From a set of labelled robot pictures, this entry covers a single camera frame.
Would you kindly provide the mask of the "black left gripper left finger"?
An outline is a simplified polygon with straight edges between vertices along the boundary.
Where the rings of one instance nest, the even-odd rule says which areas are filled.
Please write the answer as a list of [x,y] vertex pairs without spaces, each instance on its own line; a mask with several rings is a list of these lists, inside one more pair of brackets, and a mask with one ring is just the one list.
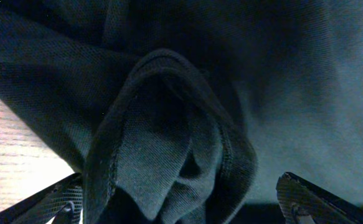
[[82,202],[82,175],[75,173],[1,211],[0,223],[79,224]]

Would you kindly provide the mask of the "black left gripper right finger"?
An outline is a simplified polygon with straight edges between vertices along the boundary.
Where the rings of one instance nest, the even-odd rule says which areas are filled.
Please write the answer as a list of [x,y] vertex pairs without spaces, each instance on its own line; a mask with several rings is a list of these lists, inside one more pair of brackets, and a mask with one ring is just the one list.
[[363,208],[291,172],[278,179],[276,196],[287,224],[363,224]]

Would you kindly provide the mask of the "black t-shirt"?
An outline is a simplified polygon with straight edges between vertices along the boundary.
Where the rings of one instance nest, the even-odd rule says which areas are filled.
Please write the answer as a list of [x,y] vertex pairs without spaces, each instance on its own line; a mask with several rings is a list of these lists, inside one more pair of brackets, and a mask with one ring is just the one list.
[[363,208],[363,1],[0,1],[0,99],[82,175],[80,223]]

